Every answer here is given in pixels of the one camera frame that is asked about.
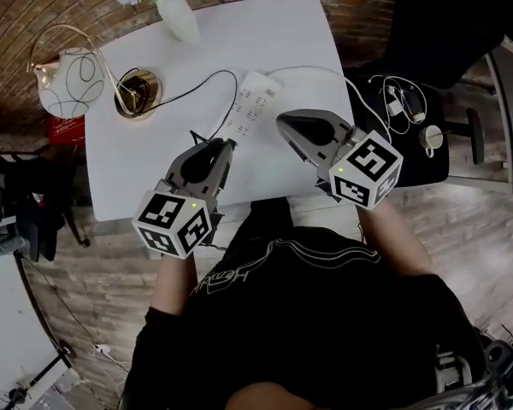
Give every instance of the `white print on shirt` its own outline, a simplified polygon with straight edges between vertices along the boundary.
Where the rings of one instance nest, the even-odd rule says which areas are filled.
[[[268,243],[266,254],[258,260],[245,263],[235,270],[210,273],[199,282],[199,284],[192,291],[191,295],[193,293],[198,293],[203,287],[207,289],[208,295],[212,295],[217,291],[229,288],[238,279],[240,279],[241,282],[246,281],[249,273],[261,266],[271,255],[274,248],[280,247],[289,248],[294,254],[296,254],[298,258],[300,258],[300,260],[310,264],[313,267],[319,267],[320,269],[327,270],[340,269],[341,267],[354,260],[365,260],[372,263],[377,263],[380,261],[378,252],[375,250],[369,250],[364,246],[351,246],[337,252],[322,252],[319,250],[306,248],[294,240],[278,239]],[[338,262],[338,260],[341,258],[345,259],[341,262]]]

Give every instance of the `flower vase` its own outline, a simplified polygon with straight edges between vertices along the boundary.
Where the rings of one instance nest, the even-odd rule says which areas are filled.
[[[163,22],[175,37],[191,44],[199,41],[196,16],[186,0],[156,0],[156,6]]]

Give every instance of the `black chair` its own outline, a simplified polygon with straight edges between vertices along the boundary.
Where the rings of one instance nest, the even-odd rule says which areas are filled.
[[[414,129],[403,136],[392,134],[393,146],[404,155],[398,186],[430,184],[448,176],[447,144],[443,144],[442,152],[436,151],[434,158],[422,156],[417,134],[424,126],[437,125],[471,138],[474,162],[483,162],[484,138],[476,111],[468,112],[467,125],[445,122],[439,95],[429,87],[452,88],[506,35],[513,41],[513,0],[395,0],[384,55],[358,68],[345,68],[345,76],[382,117],[385,111],[379,95],[381,80],[374,78],[370,84],[370,76],[400,76],[422,84],[419,86],[427,99],[426,121],[412,126]],[[362,110],[356,114],[354,109],[356,124],[367,131],[382,132],[371,117]]]
[[[38,261],[42,254],[53,261],[57,232],[65,220],[77,243],[84,247],[71,210],[71,189],[75,166],[60,168],[45,158],[8,162],[0,156],[0,173],[4,188],[0,190],[0,219],[16,216],[14,229],[30,243],[30,258]]]

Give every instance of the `black t-shirt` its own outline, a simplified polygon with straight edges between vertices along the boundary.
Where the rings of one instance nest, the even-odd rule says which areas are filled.
[[[296,227],[228,255],[181,317],[150,309],[124,408],[223,409],[264,381],[317,407],[405,407],[435,394],[437,344],[481,377],[479,340],[438,276],[399,276],[362,243]]]

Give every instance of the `person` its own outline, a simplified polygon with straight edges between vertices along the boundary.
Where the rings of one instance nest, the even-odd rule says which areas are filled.
[[[124,409],[400,408],[437,393],[438,345],[482,377],[482,347],[388,201],[357,209],[368,245],[253,202],[223,259],[162,258]]]

